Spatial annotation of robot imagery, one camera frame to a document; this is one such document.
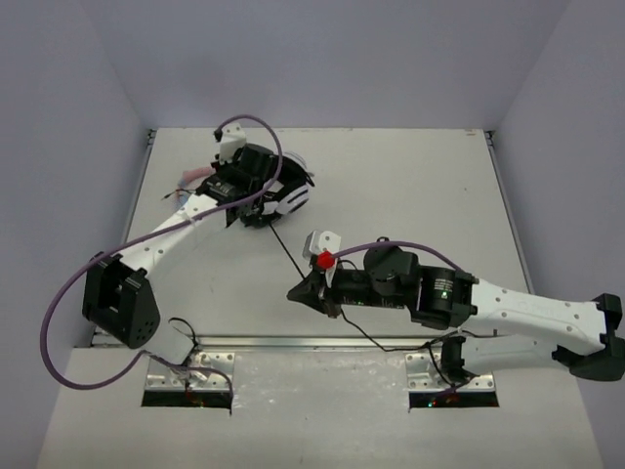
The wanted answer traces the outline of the pink and blue cat headphones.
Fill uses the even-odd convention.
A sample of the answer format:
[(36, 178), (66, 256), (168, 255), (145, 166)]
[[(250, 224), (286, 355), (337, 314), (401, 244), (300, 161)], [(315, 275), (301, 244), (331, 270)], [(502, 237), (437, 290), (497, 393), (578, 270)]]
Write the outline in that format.
[(194, 190), (190, 190), (188, 186), (194, 182), (203, 181), (213, 173), (214, 169), (210, 166), (184, 171), (176, 188), (172, 192), (165, 194), (162, 199), (173, 198), (178, 206), (183, 206), (187, 202), (188, 197), (194, 193)]

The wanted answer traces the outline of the white and black headphones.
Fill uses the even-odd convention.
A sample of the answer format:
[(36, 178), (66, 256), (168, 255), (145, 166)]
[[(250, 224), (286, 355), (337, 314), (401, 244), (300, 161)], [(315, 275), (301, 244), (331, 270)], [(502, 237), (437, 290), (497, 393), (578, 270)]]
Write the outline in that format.
[(278, 188), (272, 186), (263, 195), (263, 209), (259, 215), (261, 227), (297, 211), (308, 202), (310, 189), (314, 187), (313, 172), (301, 155), (286, 151), (276, 183)]

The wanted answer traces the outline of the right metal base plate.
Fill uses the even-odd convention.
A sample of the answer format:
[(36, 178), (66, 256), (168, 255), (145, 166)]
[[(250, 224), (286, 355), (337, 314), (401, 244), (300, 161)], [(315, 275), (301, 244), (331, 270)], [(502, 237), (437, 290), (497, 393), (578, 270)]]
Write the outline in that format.
[[(450, 378), (442, 378), (427, 351), (404, 355), (407, 389), (416, 393), (436, 393), (448, 390), (453, 384)], [(495, 392), (495, 380), (491, 374), (470, 378), (456, 383), (460, 393)]]

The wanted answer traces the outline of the aluminium table edge rail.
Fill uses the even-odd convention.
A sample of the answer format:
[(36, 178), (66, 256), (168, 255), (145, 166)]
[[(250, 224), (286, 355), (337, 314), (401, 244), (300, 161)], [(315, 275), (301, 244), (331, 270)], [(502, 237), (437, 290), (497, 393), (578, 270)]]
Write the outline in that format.
[[(376, 342), (385, 348), (415, 349), (432, 337), (381, 337)], [(306, 336), (199, 336), (197, 342), (205, 348), (368, 348), (375, 347), (370, 340), (358, 337), (306, 337)]]

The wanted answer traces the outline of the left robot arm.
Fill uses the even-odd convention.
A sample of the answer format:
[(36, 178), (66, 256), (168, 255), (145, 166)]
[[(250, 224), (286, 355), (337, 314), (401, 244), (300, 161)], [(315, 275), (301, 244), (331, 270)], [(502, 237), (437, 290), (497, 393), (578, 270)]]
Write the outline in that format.
[(83, 316), (131, 350), (180, 362), (193, 348), (169, 325), (157, 284), (208, 235), (234, 222), (263, 228), (302, 207), (314, 186), (302, 156), (250, 143), (222, 144), (207, 176), (151, 233), (88, 269)]

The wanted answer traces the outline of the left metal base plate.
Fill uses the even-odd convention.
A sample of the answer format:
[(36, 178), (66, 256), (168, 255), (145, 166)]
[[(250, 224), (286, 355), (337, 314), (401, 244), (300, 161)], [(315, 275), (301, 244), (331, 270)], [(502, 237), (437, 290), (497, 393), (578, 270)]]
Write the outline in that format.
[(226, 392), (233, 382), (233, 354), (194, 352), (185, 364), (170, 365), (150, 357), (146, 372), (146, 391)]

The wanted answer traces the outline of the metal base plate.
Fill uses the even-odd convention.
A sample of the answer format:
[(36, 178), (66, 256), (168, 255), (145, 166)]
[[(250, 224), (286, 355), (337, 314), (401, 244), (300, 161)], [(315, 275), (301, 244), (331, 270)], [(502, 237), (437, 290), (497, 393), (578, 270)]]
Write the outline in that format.
[(150, 357), (146, 372), (146, 391), (226, 392), (233, 382), (233, 354), (194, 352), (185, 364), (170, 365)]
[[(407, 389), (416, 393), (436, 393), (448, 390), (453, 384), (450, 378), (442, 378), (427, 351), (404, 355)], [(456, 383), (460, 393), (495, 392), (495, 380), (491, 374), (470, 378)]]

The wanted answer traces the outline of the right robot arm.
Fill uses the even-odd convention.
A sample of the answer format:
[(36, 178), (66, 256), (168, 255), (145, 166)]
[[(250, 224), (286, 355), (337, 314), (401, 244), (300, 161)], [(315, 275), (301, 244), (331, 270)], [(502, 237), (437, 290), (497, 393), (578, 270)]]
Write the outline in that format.
[(497, 369), (541, 366), (589, 381), (623, 378), (619, 297), (574, 302), (517, 292), (452, 263), (424, 266), (418, 248), (380, 238), (361, 246), (360, 269), (341, 267), (347, 250), (323, 249), (287, 298), (330, 318), (345, 306), (408, 310), (412, 321), (444, 331), (434, 368), (450, 385)]

